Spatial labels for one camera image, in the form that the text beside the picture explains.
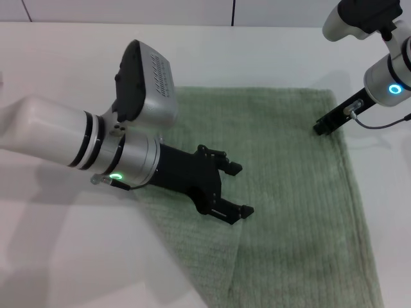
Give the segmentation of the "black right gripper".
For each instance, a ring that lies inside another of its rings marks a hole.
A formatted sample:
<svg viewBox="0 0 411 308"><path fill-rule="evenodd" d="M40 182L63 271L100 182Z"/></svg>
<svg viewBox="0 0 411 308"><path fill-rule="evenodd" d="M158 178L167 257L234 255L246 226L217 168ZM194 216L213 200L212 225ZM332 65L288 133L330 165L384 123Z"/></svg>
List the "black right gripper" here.
<svg viewBox="0 0 411 308"><path fill-rule="evenodd" d="M367 91L362 89L317 120L313 126L314 132L317 135L329 135L351 119L351 109L354 109L356 114L361 114L374 105L375 102Z"/></svg>

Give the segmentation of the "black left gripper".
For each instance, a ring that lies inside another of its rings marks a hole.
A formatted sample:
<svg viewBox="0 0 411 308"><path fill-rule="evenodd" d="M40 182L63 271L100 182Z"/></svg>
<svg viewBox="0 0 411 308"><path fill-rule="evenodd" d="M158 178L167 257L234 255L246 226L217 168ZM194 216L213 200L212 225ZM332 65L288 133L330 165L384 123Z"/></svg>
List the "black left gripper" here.
<svg viewBox="0 0 411 308"><path fill-rule="evenodd" d="M198 145L194 153L161 145L159 162L150 184L184 194L195 204L199 213L210 214L233 225L252 215L254 208L220 199L218 171L236 176L242 170L242 165L230 161L226 152L209 149L203 144Z"/></svg>

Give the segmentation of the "green ribbed towel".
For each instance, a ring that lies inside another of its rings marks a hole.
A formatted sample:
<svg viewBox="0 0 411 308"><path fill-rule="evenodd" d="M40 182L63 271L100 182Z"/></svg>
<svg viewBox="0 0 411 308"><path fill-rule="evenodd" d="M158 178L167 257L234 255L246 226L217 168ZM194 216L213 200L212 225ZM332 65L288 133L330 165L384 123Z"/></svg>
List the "green ribbed towel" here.
<svg viewBox="0 0 411 308"><path fill-rule="evenodd" d="M137 191L174 255L213 308L383 308L359 189L344 136L313 123L329 90L177 89L167 145L199 144L242 165L222 195L254 213L233 225L199 214L186 196Z"/></svg>

